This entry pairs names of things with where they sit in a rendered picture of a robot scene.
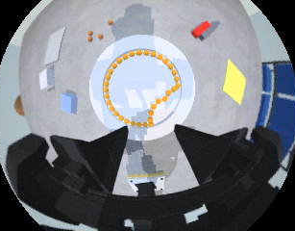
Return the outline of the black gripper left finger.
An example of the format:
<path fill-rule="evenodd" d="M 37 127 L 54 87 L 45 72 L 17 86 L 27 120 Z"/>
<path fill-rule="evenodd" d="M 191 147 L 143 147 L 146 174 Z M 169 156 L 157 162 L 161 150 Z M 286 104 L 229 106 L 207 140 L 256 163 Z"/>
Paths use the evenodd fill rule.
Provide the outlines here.
<path fill-rule="evenodd" d="M 127 146 L 128 126 L 120 127 L 100 139 L 85 141 L 50 136 L 56 155 L 61 155 L 70 161 L 81 162 L 86 165 L 97 184 L 104 193 L 113 193 L 117 172 L 120 169 L 123 151 Z"/>

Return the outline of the light blue cube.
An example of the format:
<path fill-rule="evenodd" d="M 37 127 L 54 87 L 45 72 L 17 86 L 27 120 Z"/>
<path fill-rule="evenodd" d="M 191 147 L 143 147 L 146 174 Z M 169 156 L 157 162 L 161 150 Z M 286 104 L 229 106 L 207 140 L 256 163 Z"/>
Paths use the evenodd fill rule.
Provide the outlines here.
<path fill-rule="evenodd" d="M 77 97 L 70 95 L 70 93 L 61 94 L 61 108 L 70 115 L 77 113 Z"/>

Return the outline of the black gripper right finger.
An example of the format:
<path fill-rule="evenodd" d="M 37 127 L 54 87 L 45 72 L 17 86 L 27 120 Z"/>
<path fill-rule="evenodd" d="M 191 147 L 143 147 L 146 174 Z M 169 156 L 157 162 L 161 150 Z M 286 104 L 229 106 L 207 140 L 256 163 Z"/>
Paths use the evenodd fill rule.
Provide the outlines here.
<path fill-rule="evenodd" d="M 221 159 L 224 159 L 225 153 L 228 153 L 229 146 L 236 140 L 247 138 L 247 131 L 250 131 L 247 128 L 243 127 L 224 135 L 214 136 L 175 124 L 175 136 L 184 150 L 183 153 L 197 178 L 198 185 L 207 184 L 212 180 L 210 176 L 220 165 Z"/>

